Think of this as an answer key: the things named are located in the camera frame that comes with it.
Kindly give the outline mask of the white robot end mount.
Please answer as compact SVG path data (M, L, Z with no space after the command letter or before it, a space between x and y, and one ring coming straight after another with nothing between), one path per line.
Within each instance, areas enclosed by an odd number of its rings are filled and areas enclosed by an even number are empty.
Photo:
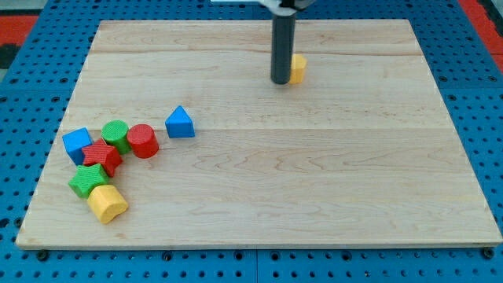
M258 0L261 6L265 6L276 16L291 16L315 2L316 0Z

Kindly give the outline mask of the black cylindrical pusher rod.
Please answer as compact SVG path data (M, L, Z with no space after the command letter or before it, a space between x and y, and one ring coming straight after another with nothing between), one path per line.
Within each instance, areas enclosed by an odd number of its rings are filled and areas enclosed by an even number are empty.
M290 80L295 26L295 14L273 15L270 78L273 83L279 85L284 85Z

